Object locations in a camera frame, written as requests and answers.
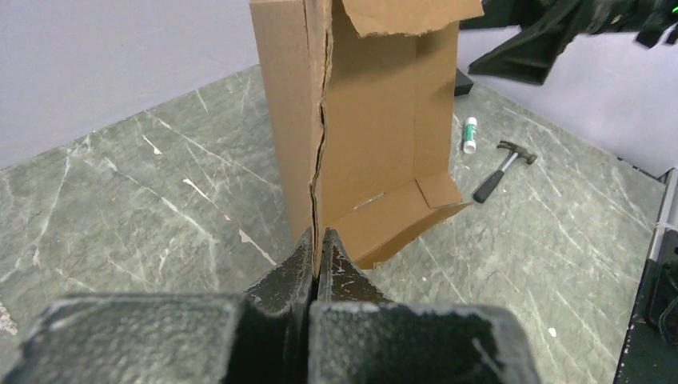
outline hammer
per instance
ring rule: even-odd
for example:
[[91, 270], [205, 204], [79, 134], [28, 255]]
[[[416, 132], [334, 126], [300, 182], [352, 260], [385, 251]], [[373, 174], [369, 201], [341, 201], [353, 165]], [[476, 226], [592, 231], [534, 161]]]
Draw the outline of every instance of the hammer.
[[504, 160], [504, 162], [501, 163], [499, 169], [495, 170], [494, 173], [491, 174], [487, 180], [485, 180], [485, 182], [483, 182], [481, 186], [478, 187], [476, 192], [473, 193], [473, 200], [479, 203], [485, 202], [489, 195], [492, 194], [494, 189], [497, 188], [499, 181], [504, 177], [504, 172], [506, 172], [506, 170], [511, 166], [513, 160], [517, 158], [524, 158], [527, 160], [528, 164], [532, 164], [536, 160], [535, 154], [530, 154], [528, 150], [522, 146], [513, 144], [512, 142], [501, 140], [499, 141], [497, 148], [510, 150], [512, 153], [506, 158], [506, 160]]

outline green marble surface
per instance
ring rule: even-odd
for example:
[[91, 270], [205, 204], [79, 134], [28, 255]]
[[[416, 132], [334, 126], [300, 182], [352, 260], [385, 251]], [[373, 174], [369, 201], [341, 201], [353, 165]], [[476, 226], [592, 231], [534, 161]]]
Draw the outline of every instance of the green marble surface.
[[[499, 140], [540, 158], [369, 276], [396, 300], [509, 308], [544, 382], [611, 382], [663, 186], [483, 86], [453, 129], [469, 201]], [[64, 293], [247, 287], [292, 249], [280, 184], [258, 67], [0, 171], [0, 374]]]

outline hammer head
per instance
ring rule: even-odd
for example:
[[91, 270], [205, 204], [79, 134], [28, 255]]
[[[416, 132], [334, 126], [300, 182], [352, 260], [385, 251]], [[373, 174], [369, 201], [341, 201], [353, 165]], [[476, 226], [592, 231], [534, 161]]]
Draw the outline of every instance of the hammer head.
[[497, 148], [503, 148], [505, 150], [510, 150], [518, 154], [518, 157], [527, 160], [528, 164], [532, 164], [536, 160], [535, 154], [530, 154], [528, 150], [526, 150], [524, 147], [514, 144], [512, 142], [507, 142], [506, 140], [500, 140], [499, 145], [497, 145]]

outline black cable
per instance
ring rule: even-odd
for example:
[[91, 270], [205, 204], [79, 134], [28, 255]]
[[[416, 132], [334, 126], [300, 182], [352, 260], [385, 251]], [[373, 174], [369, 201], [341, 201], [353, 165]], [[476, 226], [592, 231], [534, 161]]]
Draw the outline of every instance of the black cable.
[[670, 267], [664, 270], [664, 273], [667, 275], [666, 279], [676, 296], [659, 316], [659, 333], [664, 342], [670, 346], [678, 346], [678, 310], [675, 310], [678, 308], [678, 282], [674, 279], [674, 276], [678, 275], [678, 262], [673, 262]]

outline black device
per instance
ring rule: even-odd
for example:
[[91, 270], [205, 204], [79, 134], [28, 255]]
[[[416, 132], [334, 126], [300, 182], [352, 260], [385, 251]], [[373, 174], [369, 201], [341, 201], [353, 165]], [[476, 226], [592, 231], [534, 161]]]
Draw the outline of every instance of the black device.
[[678, 0], [487, 0], [485, 16], [461, 22], [462, 30], [519, 26], [522, 31], [478, 58], [470, 74], [542, 85], [556, 58], [578, 34], [638, 32], [636, 41], [656, 45], [678, 38]]
[[3, 383], [540, 382], [492, 306], [392, 302], [336, 231], [311, 230], [244, 294], [84, 294], [48, 307]]

